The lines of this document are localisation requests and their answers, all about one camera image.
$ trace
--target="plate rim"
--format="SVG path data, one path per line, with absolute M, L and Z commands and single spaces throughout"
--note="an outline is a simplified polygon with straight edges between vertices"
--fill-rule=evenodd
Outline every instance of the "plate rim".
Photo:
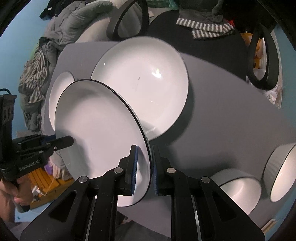
M 49 105 L 50 105 L 50 97 L 52 96 L 51 95 L 51 93 L 52 93 L 52 89 L 53 89 L 53 87 L 54 87 L 54 84 L 56 83 L 56 80 L 62 75 L 62 74 L 65 74 L 65 73 L 68 73 L 68 74 L 70 74 L 71 75 L 71 77 L 73 78 L 73 82 L 75 82 L 75 78 L 74 78 L 74 76 L 73 76 L 73 74 L 70 72 L 70 71 L 64 71 L 64 72 L 62 72 L 62 73 L 60 73 L 59 75 L 58 75 L 58 77 L 56 77 L 56 79 L 55 79 L 55 81 L 54 81 L 54 83 L 53 83 L 53 85 L 52 85 L 52 88 L 51 88 L 51 90 L 50 90 L 50 93 L 49 93 L 49 97 L 48 97 L 48 118 L 49 118 L 49 122 L 50 122 L 50 124 L 51 124 L 51 126 L 52 126 L 52 129 L 54 130 L 54 132 L 55 132 L 55 121 L 54 121 L 54 123 L 52 123 L 52 121 L 51 121 L 51 119 L 50 119 L 50 107 L 49 107 Z
M 186 64 L 185 64 L 185 61 L 184 61 L 183 57 L 181 56 L 180 52 L 179 52 L 177 49 L 175 49 L 174 46 L 170 45 L 169 43 L 167 43 L 167 42 L 165 42 L 165 41 L 163 41 L 163 40 L 161 40 L 161 39 L 159 39 L 159 38 L 154 38 L 154 37 L 150 37 L 150 36 L 134 36 L 134 37 L 131 37 L 131 38 L 125 39 L 125 40 L 123 40 L 123 41 L 120 41 L 120 42 L 118 42 L 117 44 L 115 44 L 114 46 L 112 46 L 110 49 L 108 49 L 108 50 L 107 50 L 107 51 L 106 51 L 106 52 L 100 57 L 100 59 L 99 59 L 98 62 L 96 63 L 94 69 L 92 70 L 92 73 L 91 73 L 91 77 L 90 77 L 90 79 L 93 78 L 93 73 L 94 73 L 94 71 L 95 71 L 95 69 L 96 69 L 98 63 L 101 61 L 101 59 L 102 59 L 102 58 L 103 58 L 103 57 L 104 57 L 104 56 L 105 56 L 110 50 L 112 50 L 114 47 L 116 47 L 117 45 L 121 44 L 122 42 L 126 42 L 126 41 L 129 41 L 129 40 L 131 40 L 131 39 L 153 39 L 153 40 L 160 41 L 160 42 L 162 42 L 162 43 L 164 43 L 164 44 L 170 46 L 170 47 L 174 50 L 174 52 L 176 52 L 176 53 L 179 55 L 180 59 L 182 60 L 182 62 L 183 62 L 183 64 L 184 64 L 185 71 L 186 71 L 186 76 L 187 76 L 187 78 L 186 78 L 186 79 L 187 79 L 187 94 L 186 94 L 186 99 L 185 99 L 185 101 L 184 101 L 184 104 L 183 104 L 182 110 L 181 110 L 181 112 L 178 114 L 178 116 L 176 117 L 175 121 L 174 121 L 174 122 L 173 122 L 168 128 L 166 128 L 164 131 L 162 131 L 161 134 L 155 135 L 155 136 L 152 137 L 151 139 L 148 139 L 148 138 L 147 138 L 148 141 L 152 141 L 152 140 L 154 140 L 154 139 L 160 137 L 161 135 L 163 135 L 165 132 L 167 132 L 167 131 L 168 131 L 168 130 L 174 125 L 174 123 L 177 121 L 177 119 L 178 119 L 179 116 L 181 115 L 181 113 L 182 113 L 182 111 L 183 111 L 183 109 L 184 109 L 184 106 L 185 106 L 185 104 L 186 104 L 186 101 L 187 101 L 187 98 L 188 98 L 188 92 L 189 92 L 189 75 L 188 75 L 188 70 L 187 70 L 187 66 L 186 66 Z
M 152 179 L 153 171 L 152 171 L 152 154 L 151 154 L 151 148 L 150 148 L 149 140 L 146 137 L 146 135 L 144 133 L 144 130 L 143 130 L 142 126 L 141 126 L 141 123 L 140 123 L 138 117 L 135 115 L 135 113 L 132 110 L 132 108 L 128 105 L 128 103 L 115 90 L 113 90 L 111 87 L 107 86 L 106 84 L 104 84 L 104 83 L 102 83 L 102 82 L 100 82 L 98 80 L 93 80 L 93 79 L 80 79 L 80 80 L 74 81 L 73 83 L 71 83 L 70 85 L 68 85 L 67 88 L 65 88 L 64 91 L 62 92 L 61 96 L 66 91 L 66 89 L 68 89 L 71 85 L 76 84 L 76 83 L 78 83 L 80 81 L 92 81 L 92 82 L 96 82 L 96 83 L 98 83 L 98 84 L 100 84 L 100 85 L 102 85 L 104 87 L 107 87 L 111 92 L 113 92 L 121 100 L 121 102 L 124 103 L 125 107 L 129 110 L 129 112 L 133 116 L 134 120 L 136 121 L 136 123 L 137 123 L 137 125 L 138 125 L 138 127 L 139 127 L 139 129 L 141 131 L 142 137 L 143 137 L 144 142 L 145 142 L 145 145 L 146 145 L 146 149 L 148 151 L 149 164 L 150 164 L 150 178 L 149 178 L 149 184 L 148 184 L 147 190 L 146 190 L 145 194 L 143 195 L 143 197 L 139 201 L 137 201 L 137 202 L 135 202 L 135 203 L 133 203 L 131 205 L 128 205 L 128 206 L 120 206 L 120 207 L 130 207 L 130 206 L 133 206 L 133 205 L 137 204 L 138 202 L 140 202 L 147 195 L 147 193 L 148 193 L 148 191 L 150 189 L 150 185 L 151 185 L 151 179 Z

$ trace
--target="purple object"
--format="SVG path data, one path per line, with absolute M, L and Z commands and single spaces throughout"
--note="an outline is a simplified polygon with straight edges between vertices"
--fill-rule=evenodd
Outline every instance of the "purple object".
M 45 169 L 45 171 L 47 172 L 47 174 L 48 175 L 52 175 L 52 173 L 53 173 L 53 168 L 52 168 L 52 166 L 50 166 L 50 165 L 48 165 L 48 164 L 46 164 L 45 166 L 44 166 L 44 169 Z

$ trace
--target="pile of clothes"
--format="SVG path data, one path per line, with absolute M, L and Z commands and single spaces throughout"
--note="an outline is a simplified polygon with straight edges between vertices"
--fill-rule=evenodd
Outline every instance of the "pile of clothes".
M 45 19 L 53 18 L 54 16 L 58 16 L 63 9 L 73 3 L 75 0 L 50 0 L 47 4 L 47 7 L 40 14 L 40 18 Z M 95 0 L 86 0 L 86 3 L 93 2 Z
M 74 43 L 93 19 L 111 11 L 112 7 L 110 1 L 89 5 L 85 1 L 74 1 L 51 19 L 19 81 L 20 105 L 29 130 L 40 130 L 42 102 L 61 51 Z

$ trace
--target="black rim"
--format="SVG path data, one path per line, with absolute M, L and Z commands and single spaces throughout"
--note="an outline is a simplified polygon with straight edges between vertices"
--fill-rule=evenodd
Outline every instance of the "black rim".
M 145 144 L 146 144 L 146 149 L 147 149 L 147 152 L 148 152 L 148 156 L 149 156 L 149 163 L 150 163 L 150 178 L 149 178 L 149 184 L 148 184 L 147 190 L 146 190 L 145 194 L 143 195 L 143 197 L 142 197 L 139 201 L 135 202 L 134 204 L 129 205 L 129 206 L 124 206 L 124 207 L 130 207 L 130 206 L 133 206 L 133 205 L 137 204 L 138 202 L 140 202 L 140 201 L 146 196 L 146 194 L 147 194 L 147 192 L 148 192 L 148 190 L 149 190 L 149 188 L 150 188 L 151 178 L 152 178 L 152 158 L 151 158 L 151 152 L 150 152 L 150 145 L 149 145 L 149 142 L 148 142 L 148 140 L 147 140 L 147 138 L 146 138 L 146 135 L 145 135 L 145 133 L 144 133 L 142 127 L 141 127 L 141 124 L 140 124 L 138 118 L 135 116 L 134 112 L 133 112 L 132 109 L 128 106 L 128 104 L 126 103 L 126 101 L 125 101 L 120 95 L 118 95 L 118 93 L 116 93 L 116 91 L 114 91 L 112 88 L 110 88 L 110 87 L 107 86 L 106 84 L 104 84 L 104 83 L 102 83 L 102 82 L 99 82 L 99 81 L 97 81 L 97 80 L 92 80 L 92 79 L 81 79 L 81 80 L 77 80 L 77 81 L 71 83 L 70 85 L 68 85 L 66 89 L 68 89 L 71 85 L 73 85 L 73 84 L 75 84 L 75 83 L 78 83 L 78 82 L 80 82 L 80 81 L 92 81 L 92 82 L 96 82 L 96 83 L 101 84 L 102 86 L 108 88 L 113 94 L 115 94 L 115 95 L 121 100 L 122 103 L 124 103 L 124 105 L 125 105 L 126 108 L 129 110 L 129 112 L 131 113 L 131 115 L 133 116 L 135 122 L 137 123 L 137 125 L 138 125 L 138 127 L 139 127 L 139 129 L 140 129 L 140 131 L 141 131 L 141 133 L 142 133 L 143 139 L 144 139 Z

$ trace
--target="black chair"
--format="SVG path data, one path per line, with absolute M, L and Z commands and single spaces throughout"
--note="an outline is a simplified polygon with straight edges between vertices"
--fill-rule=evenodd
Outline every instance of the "black chair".
M 122 41 L 118 35 L 118 26 L 127 10 L 138 0 L 128 0 L 111 17 L 107 28 L 107 36 L 113 41 Z M 179 52 L 190 54 L 212 64 L 215 64 L 239 78 L 246 80 L 248 75 L 251 83 L 259 89 L 271 90 L 278 80 L 279 59 L 275 43 L 269 31 L 258 24 L 249 48 L 247 48 L 240 33 L 213 39 L 193 39 L 191 29 L 176 24 L 179 17 L 178 10 L 164 12 L 157 16 L 149 25 L 146 0 L 140 2 L 142 8 L 142 27 L 136 36 L 150 36 L 159 38 L 172 45 Z M 259 80 L 253 71 L 253 58 L 259 38 L 264 37 L 267 51 L 267 66 L 264 77 Z

